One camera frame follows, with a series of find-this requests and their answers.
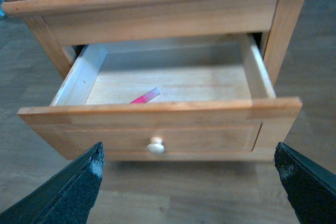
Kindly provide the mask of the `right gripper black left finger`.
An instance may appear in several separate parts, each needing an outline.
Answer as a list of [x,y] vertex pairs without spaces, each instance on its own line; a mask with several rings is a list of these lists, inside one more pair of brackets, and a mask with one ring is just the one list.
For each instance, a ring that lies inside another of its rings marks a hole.
[[1,213],[1,223],[86,223],[98,197],[104,149],[96,143],[31,194]]

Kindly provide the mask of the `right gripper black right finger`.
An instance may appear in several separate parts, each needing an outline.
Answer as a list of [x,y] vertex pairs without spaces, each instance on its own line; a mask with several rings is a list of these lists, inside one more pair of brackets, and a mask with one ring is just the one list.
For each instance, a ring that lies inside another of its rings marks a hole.
[[285,143],[278,143],[275,167],[300,223],[335,223],[335,174]]

